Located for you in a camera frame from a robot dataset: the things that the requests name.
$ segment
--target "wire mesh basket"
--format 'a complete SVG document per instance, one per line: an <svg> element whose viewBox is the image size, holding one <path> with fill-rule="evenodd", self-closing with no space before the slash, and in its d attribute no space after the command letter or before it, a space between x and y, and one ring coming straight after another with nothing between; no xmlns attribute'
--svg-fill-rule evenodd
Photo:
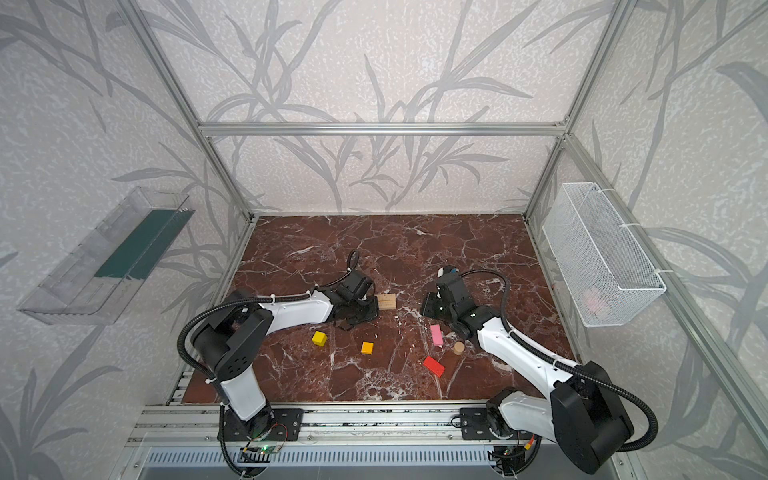
<svg viewBox="0 0 768 480"><path fill-rule="evenodd" d="M619 326L667 290L597 184L562 184L542 226L585 326Z"/></svg>

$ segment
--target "leaf pattern wallpaper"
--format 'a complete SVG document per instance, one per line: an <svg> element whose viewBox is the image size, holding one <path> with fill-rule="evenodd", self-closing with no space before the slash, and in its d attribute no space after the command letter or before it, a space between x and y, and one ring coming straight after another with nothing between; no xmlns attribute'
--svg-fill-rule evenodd
<svg viewBox="0 0 768 480"><path fill-rule="evenodd" d="M203 121L489 122L561 121L614 0L139 3ZM520 213L554 143L214 140L253 211L283 214Z"/></svg>
<svg viewBox="0 0 768 480"><path fill-rule="evenodd" d="M247 226L115 5L0 5L0 478L107 478L176 381L175 336L207 306ZM137 185L190 195L185 229L120 319L16 311Z"/></svg>
<svg viewBox="0 0 768 480"><path fill-rule="evenodd" d="M638 3L576 135L757 385L768 392L768 2ZM768 478L768 460L666 304L585 329L541 234L567 156L531 219L571 337L662 421L649 478Z"/></svg>

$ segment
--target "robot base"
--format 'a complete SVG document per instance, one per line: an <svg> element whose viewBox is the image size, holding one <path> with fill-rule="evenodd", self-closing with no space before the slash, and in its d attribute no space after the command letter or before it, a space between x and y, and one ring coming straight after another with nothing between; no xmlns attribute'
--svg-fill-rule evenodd
<svg viewBox="0 0 768 480"><path fill-rule="evenodd" d="M224 413L224 426L219 435L223 435L225 442L247 442L271 429L260 441L295 442L299 438L303 415L302 409L272 409L267 402L252 419L243 421L228 409Z"/></svg>

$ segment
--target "transparent plastic container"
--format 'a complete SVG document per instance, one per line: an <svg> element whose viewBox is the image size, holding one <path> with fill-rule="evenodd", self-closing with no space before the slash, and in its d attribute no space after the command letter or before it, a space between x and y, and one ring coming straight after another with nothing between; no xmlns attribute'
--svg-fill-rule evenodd
<svg viewBox="0 0 768 480"><path fill-rule="evenodd" d="M18 309L48 324L114 323L194 212L188 197L134 188Z"/></svg>

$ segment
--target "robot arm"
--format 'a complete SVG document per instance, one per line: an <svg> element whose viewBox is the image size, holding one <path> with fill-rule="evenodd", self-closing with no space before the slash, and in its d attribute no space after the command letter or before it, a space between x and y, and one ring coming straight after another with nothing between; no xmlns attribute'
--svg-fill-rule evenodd
<svg viewBox="0 0 768 480"><path fill-rule="evenodd" d="M370 278L350 270L343 281L319 288L300 300L250 303L223 309L207 317L191 337L192 346L214 373L220 391L248 432L270 426L270 407L259 388L252 361L266 335L292 326L342 320L341 328L374 319L379 314L375 296L366 293ZM224 301L232 303L250 298L236 290Z"/></svg>
<svg viewBox="0 0 768 480"><path fill-rule="evenodd" d="M556 441L577 467L595 473L634 434L618 395L585 379L610 384L607 373L593 362L579 366L505 325L491 307L475 304L457 269L446 269L449 273L441 270L436 280L437 292L424 299L422 315L446 322L461 338L509 364L544 396L503 390L486 403L491 431L500 439L525 430Z"/></svg>

